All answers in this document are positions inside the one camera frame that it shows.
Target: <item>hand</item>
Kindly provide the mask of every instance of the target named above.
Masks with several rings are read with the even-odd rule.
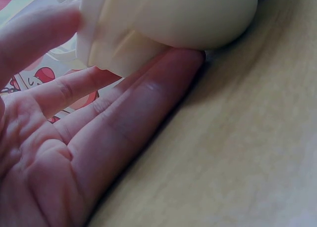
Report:
[[[1,88],[68,41],[79,24],[75,6],[9,23],[0,32]],[[119,78],[93,67],[0,99],[0,226],[82,226],[184,95],[203,60],[201,52],[172,49],[54,124],[47,119]]]

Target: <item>light wood surface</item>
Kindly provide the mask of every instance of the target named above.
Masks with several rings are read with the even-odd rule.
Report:
[[[317,0],[261,0],[91,227],[317,226]]]

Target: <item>plastic toy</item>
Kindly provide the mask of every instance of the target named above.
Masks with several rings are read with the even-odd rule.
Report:
[[[81,0],[76,56],[127,77],[169,47],[210,50],[238,38],[258,0]]]

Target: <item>wood grain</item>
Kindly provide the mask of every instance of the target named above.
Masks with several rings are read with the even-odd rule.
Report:
[[[317,226],[317,0],[261,0],[91,227]]]

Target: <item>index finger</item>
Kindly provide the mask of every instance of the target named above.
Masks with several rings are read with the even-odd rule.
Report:
[[[0,30],[0,87],[77,31],[76,4],[50,6],[12,20]]]

